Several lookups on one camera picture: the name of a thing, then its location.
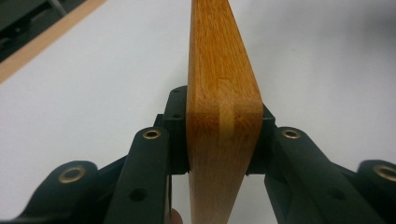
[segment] wooden plank edge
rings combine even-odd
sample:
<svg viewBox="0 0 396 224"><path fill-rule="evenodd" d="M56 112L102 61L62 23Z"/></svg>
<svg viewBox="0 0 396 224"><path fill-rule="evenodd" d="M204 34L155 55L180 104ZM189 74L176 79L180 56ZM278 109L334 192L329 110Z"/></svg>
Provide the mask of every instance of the wooden plank edge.
<svg viewBox="0 0 396 224"><path fill-rule="evenodd" d="M35 56L90 15L106 0L87 0L66 16L55 22L48 30L27 43L0 63L0 84L28 64Z"/></svg>

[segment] orange wood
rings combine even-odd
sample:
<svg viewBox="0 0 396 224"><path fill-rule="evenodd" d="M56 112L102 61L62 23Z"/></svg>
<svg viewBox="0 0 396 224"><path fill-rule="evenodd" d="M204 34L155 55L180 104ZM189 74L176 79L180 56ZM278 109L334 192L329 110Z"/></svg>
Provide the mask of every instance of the orange wood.
<svg viewBox="0 0 396 224"><path fill-rule="evenodd" d="M228 1L192 0L186 125L193 224L227 223L262 114Z"/></svg>
<svg viewBox="0 0 396 224"><path fill-rule="evenodd" d="M0 84L29 63L37 54L82 21L106 0L87 0L0 63Z"/></svg>

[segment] wooden board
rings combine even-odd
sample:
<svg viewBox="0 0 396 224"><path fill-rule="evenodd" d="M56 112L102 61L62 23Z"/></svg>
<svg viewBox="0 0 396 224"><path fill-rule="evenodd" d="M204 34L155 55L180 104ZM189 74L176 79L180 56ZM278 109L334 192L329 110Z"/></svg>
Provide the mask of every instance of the wooden board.
<svg viewBox="0 0 396 224"><path fill-rule="evenodd" d="M73 26L82 21L106 0L87 0L53 24L44 33L23 46L0 63L0 84L11 77L20 68L29 63L37 54L46 49L55 40L64 35Z"/></svg>
<svg viewBox="0 0 396 224"><path fill-rule="evenodd" d="M191 220L227 223L263 114L227 0L192 0L188 86Z"/></svg>

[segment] white background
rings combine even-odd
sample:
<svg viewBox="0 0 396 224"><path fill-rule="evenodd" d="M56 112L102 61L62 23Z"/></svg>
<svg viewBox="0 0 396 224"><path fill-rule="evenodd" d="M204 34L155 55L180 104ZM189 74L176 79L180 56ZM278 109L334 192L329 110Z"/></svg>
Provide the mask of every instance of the white background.
<svg viewBox="0 0 396 224"><path fill-rule="evenodd" d="M264 103L331 161L396 162L396 2L232 0ZM15 217L68 161L99 168L187 84L191 1L107 1L0 85L0 219ZM263 176L230 223L276 223ZM188 178L174 207L190 223Z"/></svg>

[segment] mounting hole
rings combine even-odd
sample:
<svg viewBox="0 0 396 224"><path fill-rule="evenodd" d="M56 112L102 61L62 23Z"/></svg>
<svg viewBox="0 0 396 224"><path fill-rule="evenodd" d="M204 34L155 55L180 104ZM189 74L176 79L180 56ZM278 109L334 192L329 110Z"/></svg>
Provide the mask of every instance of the mounting hole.
<svg viewBox="0 0 396 224"><path fill-rule="evenodd" d="M148 130L143 133L143 137L145 137L146 139L156 139L159 136L161 136L161 132L158 130Z"/></svg>
<svg viewBox="0 0 396 224"><path fill-rule="evenodd" d="M129 194L129 198L134 202L142 202L148 196L146 189L134 189Z"/></svg>
<svg viewBox="0 0 396 224"><path fill-rule="evenodd" d="M344 201L347 197L343 191L336 188L331 188L327 190L327 193L335 200Z"/></svg>
<svg viewBox="0 0 396 224"><path fill-rule="evenodd" d="M387 165L379 164L374 167L374 171L387 180L396 182L396 169Z"/></svg>
<svg viewBox="0 0 396 224"><path fill-rule="evenodd" d="M81 165L73 166L65 169L59 175L59 182L69 184L80 180L85 175L85 168Z"/></svg>
<svg viewBox="0 0 396 224"><path fill-rule="evenodd" d="M287 138L291 138L291 139L298 139L301 137L301 135L298 132L296 132L292 129L287 129L287 130L283 131L282 134L283 134L283 136L285 136Z"/></svg>

